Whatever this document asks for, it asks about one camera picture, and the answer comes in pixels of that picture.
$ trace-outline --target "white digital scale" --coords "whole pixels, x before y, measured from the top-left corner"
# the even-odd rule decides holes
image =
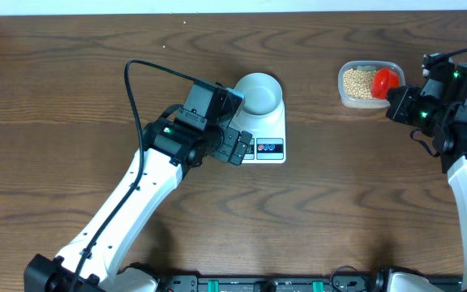
[[[285,107],[279,83],[270,75],[252,73],[234,90],[244,95],[244,102],[230,126],[253,135],[242,163],[284,163]]]

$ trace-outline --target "clear plastic container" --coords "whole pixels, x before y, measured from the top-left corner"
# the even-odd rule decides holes
[[[346,63],[338,73],[338,90],[340,91],[341,103],[350,108],[356,109],[383,109],[390,106],[387,100],[366,100],[356,97],[350,97],[344,88],[344,72],[348,69],[374,71],[383,68],[391,69],[399,76],[399,86],[405,85],[405,74],[399,66],[393,62],[385,61],[352,61]]]

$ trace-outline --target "red object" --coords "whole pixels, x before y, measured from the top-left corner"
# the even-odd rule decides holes
[[[390,88],[399,86],[399,76],[396,72],[383,68],[378,71],[371,85],[371,95],[374,98],[385,99]]]

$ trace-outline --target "wood grain surface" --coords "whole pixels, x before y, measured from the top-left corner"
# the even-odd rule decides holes
[[[231,87],[251,72],[274,75],[288,160],[234,167],[208,158],[124,264],[205,275],[319,275],[343,264],[461,274],[439,160],[385,110],[345,108],[336,81],[344,63],[377,59],[420,84],[423,54],[466,46],[467,12],[0,17],[0,290],[22,290],[29,260],[69,243],[131,163],[128,58]],[[191,87],[141,66],[131,82],[143,123]]]

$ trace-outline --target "white backdrop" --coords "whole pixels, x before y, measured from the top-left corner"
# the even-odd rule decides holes
[[[0,0],[0,15],[467,10],[467,0]]]

